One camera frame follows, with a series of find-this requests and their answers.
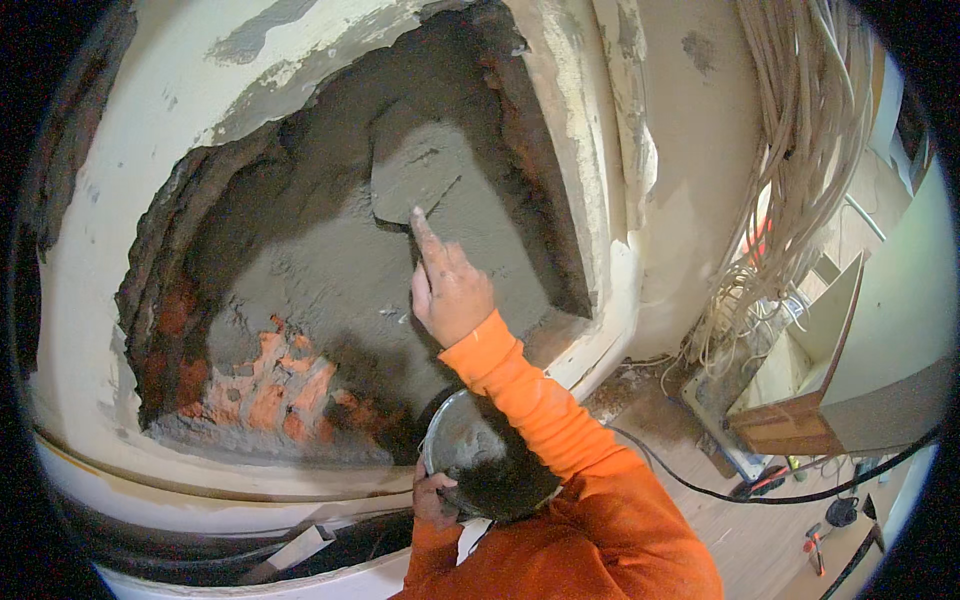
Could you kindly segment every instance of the person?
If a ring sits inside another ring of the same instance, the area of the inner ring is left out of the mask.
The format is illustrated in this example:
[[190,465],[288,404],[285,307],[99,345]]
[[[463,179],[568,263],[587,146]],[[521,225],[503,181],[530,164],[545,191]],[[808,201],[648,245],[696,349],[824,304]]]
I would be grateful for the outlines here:
[[457,565],[463,526],[438,496],[457,482],[427,477],[421,460],[410,566],[394,598],[722,598],[709,552],[653,471],[527,363],[460,245],[442,242],[419,208],[411,227],[422,256],[413,311],[445,348],[440,360],[493,401],[563,490],[526,520],[494,524]]

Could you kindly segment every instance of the bundle of wires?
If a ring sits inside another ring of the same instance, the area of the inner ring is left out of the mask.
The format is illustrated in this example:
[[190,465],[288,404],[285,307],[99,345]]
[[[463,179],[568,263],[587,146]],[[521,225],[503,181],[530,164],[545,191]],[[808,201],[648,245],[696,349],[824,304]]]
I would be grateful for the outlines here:
[[[787,299],[806,309],[796,283],[819,256],[817,233],[843,201],[873,125],[873,42],[847,2],[737,7],[756,64],[762,135],[726,266],[687,348],[710,376],[731,362],[712,359],[711,346],[729,346],[773,316],[759,311],[761,299],[777,310]],[[745,234],[746,251],[733,260]]]

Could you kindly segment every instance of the wooden floor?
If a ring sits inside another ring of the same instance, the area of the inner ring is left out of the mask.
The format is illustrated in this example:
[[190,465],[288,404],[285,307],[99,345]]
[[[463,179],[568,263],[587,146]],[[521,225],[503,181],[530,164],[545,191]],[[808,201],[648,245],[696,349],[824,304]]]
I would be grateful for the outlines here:
[[[609,424],[637,436],[677,474],[702,488],[722,493],[742,480],[722,457],[708,457],[697,447],[703,428],[686,408],[668,399],[660,390],[660,369],[618,370],[605,381],[584,405],[600,420],[623,409]],[[667,382],[672,395],[678,381]],[[628,446],[626,439],[618,440]],[[782,457],[775,462],[785,464]],[[828,463],[824,475],[818,468],[808,471],[804,483],[790,477],[768,497],[799,495],[837,485],[836,465]],[[907,464],[895,471],[906,473]],[[687,521],[707,545],[724,581],[729,600],[769,600],[777,595],[802,568],[813,568],[803,552],[804,533],[824,521],[832,499],[792,506],[737,505],[687,489],[662,468],[653,466],[660,482],[673,497]],[[853,475],[852,461],[840,469],[840,483]],[[876,490],[876,480],[861,486],[858,495]]]

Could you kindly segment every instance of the hole in wall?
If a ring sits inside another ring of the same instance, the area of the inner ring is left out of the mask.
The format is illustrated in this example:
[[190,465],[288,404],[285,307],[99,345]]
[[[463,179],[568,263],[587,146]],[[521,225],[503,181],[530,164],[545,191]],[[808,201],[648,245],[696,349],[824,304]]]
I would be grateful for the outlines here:
[[411,138],[457,157],[428,169],[448,182],[431,226],[492,278],[514,334],[550,340],[541,362],[562,350],[541,334],[590,300],[523,48],[502,5],[440,12],[299,112],[180,161],[117,294],[147,435],[229,463],[416,461],[462,384],[412,315],[408,231],[372,214],[373,172]]

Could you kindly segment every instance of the black cable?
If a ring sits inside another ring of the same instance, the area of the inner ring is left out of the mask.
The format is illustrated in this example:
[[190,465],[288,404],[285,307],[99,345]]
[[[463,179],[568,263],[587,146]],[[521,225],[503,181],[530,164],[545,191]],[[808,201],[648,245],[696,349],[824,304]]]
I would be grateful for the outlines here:
[[665,470],[667,473],[670,474],[671,477],[673,477],[680,483],[684,484],[686,487],[690,488],[691,490],[694,490],[695,492],[699,492],[699,493],[705,493],[708,496],[713,496],[714,498],[717,498],[719,500],[726,500],[728,502],[733,502],[735,504],[804,504],[805,502],[817,502],[819,500],[823,500],[825,498],[835,496],[840,492],[845,492],[846,490],[849,490],[853,486],[858,486],[864,482],[870,481],[871,479],[873,479],[874,477],[877,477],[881,473],[884,473],[890,470],[891,468],[896,467],[906,459],[913,456],[922,447],[932,442],[934,438],[936,438],[937,435],[940,433],[940,425],[937,425],[933,429],[930,429],[929,431],[927,431],[923,437],[921,437],[916,442],[912,443],[903,452],[891,458],[889,461],[886,461],[882,465],[878,465],[875,468],[868,470],[862,475],[854,477],[853,479],[851,479],[850,481],[848,481],[847,483],[841,486],[830,488],[825,492],[809,493],[807,495],[790,496],[786,498],[763,498],[763,497],[737,498],[734,496],[726,495],[724,493],[714,492],[713,490],[707,490],[705,488],[701,488],[699,486],[693,485],[692,483],[683,479],[677,473],[673,472],[673,469],[668,467],[666,463],[663,460],[661,460],[659,456],[657,456],[657,453],[650,449],[650,446],[648,446],[647,444],[644,444],[632,434],[627,433],[623,429],[620,429],[618,427],[612,427],[610,425],[607,425],[607,428],[617,432],[618,434],[627,438],[628,440],[630,440],[640,448],[643,448],[644,450],[649,452],[650,455],[654,457],[654,460],[660,463],[660,466],[663,467],[663,470]]

